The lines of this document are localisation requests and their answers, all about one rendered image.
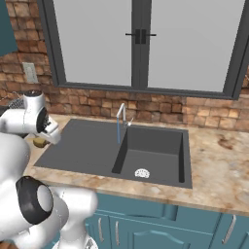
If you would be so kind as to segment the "dark grey sink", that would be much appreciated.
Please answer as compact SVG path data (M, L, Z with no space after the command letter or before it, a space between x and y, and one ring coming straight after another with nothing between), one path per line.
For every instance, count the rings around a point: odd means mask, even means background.
M35 165L187 189L193 186L185 129L132 124L120 125L120 132L118 144L117 124L72 119L58 144L49 146ZM150 177L135 177L138 168L147 169Z

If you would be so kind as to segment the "white sink drain strainer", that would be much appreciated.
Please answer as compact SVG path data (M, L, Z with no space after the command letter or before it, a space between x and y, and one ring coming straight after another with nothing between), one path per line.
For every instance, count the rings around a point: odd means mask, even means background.
M138 168L135 170L134 176L139 178L149 178L150 172L145 168Z

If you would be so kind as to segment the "teal false drawer front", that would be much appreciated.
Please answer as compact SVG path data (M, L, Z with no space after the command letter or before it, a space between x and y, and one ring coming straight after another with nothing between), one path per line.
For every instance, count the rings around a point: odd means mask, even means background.
M175 221L178 206L148 200L98 194L98 210L122 213L126 216L164 218Z

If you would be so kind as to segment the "silver tap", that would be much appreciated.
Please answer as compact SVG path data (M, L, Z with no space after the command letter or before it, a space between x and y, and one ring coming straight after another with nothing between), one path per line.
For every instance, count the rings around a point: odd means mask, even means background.
M125 104L122 103L120 108L119 108L119 111L116 115L116 118L118 119L119 117L122 117L123 118L123 126L124 127L128 127L128 126L131 126L132 124L132 120L130 120L129 122L126 120L126 109L125 109Z

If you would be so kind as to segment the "teal wall cupboard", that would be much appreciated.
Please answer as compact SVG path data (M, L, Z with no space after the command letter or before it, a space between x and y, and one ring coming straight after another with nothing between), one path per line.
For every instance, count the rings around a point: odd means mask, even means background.
M0 56L18 50L5 0L0 0Z

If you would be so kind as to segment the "yellow-brown sponge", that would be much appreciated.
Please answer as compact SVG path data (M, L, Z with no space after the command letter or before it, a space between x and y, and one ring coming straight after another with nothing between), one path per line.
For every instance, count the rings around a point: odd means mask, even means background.
M44 148L48 142L43 138L37 137L33 139L33 144L38 148Z

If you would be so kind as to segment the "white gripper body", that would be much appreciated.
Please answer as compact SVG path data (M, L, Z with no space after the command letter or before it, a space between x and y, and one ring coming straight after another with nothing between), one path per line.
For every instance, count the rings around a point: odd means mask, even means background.
M54 128L47 127L43 131L43 134L44 138L52 144L57 144L61 139L61 135L57 126Z

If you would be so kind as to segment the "dark grey window frame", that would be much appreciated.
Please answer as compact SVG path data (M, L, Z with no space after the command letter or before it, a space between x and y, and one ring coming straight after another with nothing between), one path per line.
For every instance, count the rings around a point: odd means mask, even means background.
M249 65L249 0L37 0L53 83L236 100ZM157 34L146 44L126 36Z

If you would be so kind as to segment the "grey wall socket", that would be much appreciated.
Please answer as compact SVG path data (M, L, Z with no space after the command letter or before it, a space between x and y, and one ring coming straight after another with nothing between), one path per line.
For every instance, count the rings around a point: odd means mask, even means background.
M28 83L37 84L38 78L35 70L35 66L31 62L24 62L23 64L24 73Z

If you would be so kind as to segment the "teal cupboard door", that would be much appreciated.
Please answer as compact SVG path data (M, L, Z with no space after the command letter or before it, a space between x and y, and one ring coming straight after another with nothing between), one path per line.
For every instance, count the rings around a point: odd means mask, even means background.
M236 215L236 223L226 244L222 239L231 224L232 214L223 214L215 230L209 249L249 249L249 217Z
M102 218L101 227L103 232L104 241L99 240L98 234L98 218ZM91 217L86 219L86 229L89 235L96 242L98 249L112 249L111 236L110 236L110 226L109 217L104 214L95 213Z
M110 216L113 249L209 249L210 233L182 230ZM119 221L120 246L115 223Z

